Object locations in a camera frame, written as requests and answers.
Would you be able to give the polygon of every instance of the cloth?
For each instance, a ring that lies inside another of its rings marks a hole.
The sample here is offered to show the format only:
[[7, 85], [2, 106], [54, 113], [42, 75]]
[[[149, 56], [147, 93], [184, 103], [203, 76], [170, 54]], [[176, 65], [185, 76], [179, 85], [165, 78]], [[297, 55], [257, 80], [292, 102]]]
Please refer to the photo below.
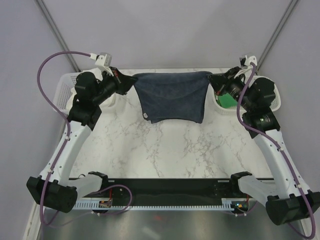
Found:
[[167, 119], [201, 124], [209, 81], [208, 71], [185, 73], [139, 73], [134, 77], [143, 118], [152, 124]]

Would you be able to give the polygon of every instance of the gray wall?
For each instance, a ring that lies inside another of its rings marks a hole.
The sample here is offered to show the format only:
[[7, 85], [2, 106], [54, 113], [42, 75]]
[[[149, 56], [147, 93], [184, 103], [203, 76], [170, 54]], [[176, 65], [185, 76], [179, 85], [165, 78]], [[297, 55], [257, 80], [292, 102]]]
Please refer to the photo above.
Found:
[[[318, 0], [298, 4], [259, 72], [277, 84], [286, 146], [313, 191], [320, 190], [319, 9]], [[320, 223], [320, 210], [316, 216]]]
[[[290, 0], [44, 0], [71, 50], [120, 69], [233, 67], [260, 56]], [[82, 69], [90, 68], [75, 58]]]
[[[44, 101], [37, 70], [60, 51], [32, 0], [0, 2], [0, 239], [22, 238], [33, 199], [26, 182], [49, 160], [62, 126]], [[65, 57], [49, 62], [42, 74], [52, 98], [62, 74], [72, 72]]]

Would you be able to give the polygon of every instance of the green object in basket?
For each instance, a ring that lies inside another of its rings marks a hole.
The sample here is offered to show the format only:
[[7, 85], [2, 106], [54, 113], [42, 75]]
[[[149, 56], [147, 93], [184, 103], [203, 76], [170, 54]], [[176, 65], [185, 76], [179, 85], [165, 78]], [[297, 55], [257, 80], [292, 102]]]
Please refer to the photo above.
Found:
[[229, 93], [222, 96], [218, 96], [217, 102], [224, 109], [237, 106], [237, 101], [234, 100], [234, 98]]

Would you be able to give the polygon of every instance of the white marble tabletop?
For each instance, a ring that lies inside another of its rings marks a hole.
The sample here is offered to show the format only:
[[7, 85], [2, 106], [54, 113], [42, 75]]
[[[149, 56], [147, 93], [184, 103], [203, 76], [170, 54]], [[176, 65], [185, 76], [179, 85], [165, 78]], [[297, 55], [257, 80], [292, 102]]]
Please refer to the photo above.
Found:
[[[121, 70], [126, 75], [194, 71], [226, 69]], [[102, 109], [71, 176], [98, 171], [109, 178], [229, 178], [249, 171], [257, 178], [272, 178], [263, 154], [236, 115], [215, 112], [212, 94], [208, 90], [202, 124], [178, 119], [151, 124], [142, 116], [134, 87], [126, 96], [116, 95], [115, 104]]]

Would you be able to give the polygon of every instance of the fabric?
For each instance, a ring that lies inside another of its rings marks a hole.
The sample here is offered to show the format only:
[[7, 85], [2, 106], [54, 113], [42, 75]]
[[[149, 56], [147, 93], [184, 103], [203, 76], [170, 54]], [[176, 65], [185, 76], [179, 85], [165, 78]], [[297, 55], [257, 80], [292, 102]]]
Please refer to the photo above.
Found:
[[209, 81], [208, 71], [185, 73], [139, 73], [134, 77], [143, 118], [152, 124], [167, 119], [201, 124]]

